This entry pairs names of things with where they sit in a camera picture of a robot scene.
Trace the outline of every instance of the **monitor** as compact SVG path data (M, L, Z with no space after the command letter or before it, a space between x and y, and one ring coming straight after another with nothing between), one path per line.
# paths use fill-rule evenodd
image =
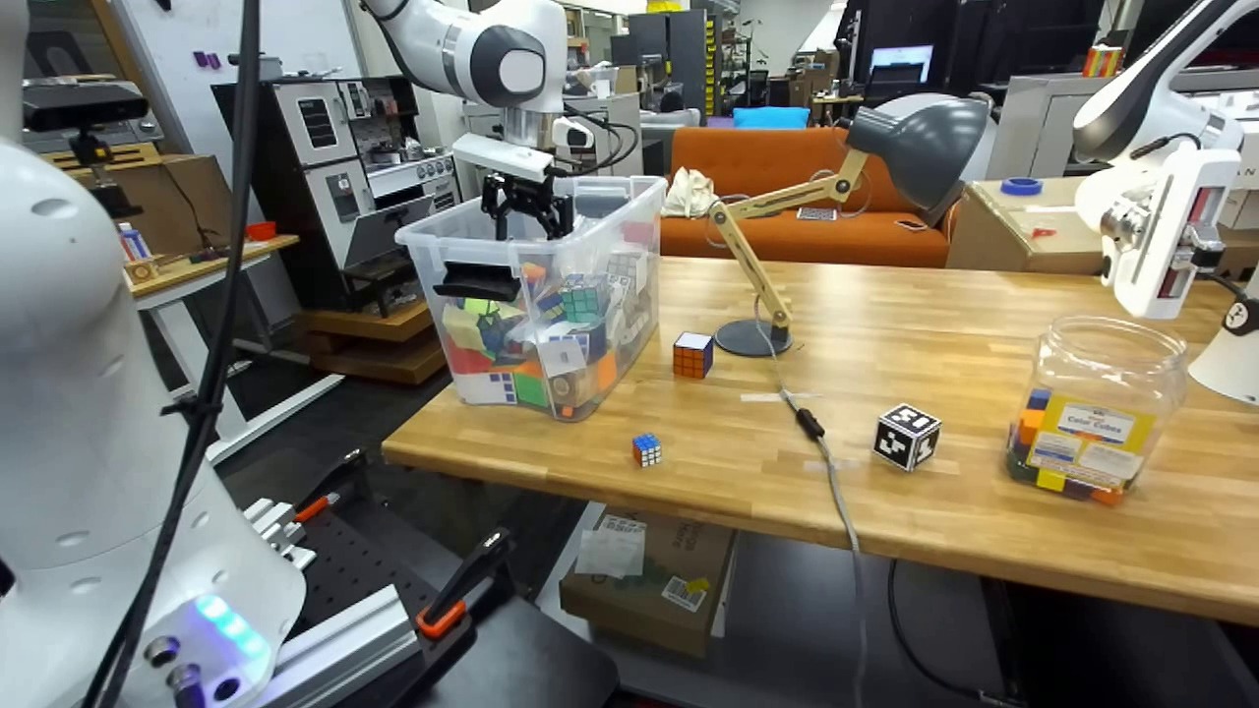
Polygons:
M873 46L871 76L884 67L916 67L916 82L931 80L931 44Z

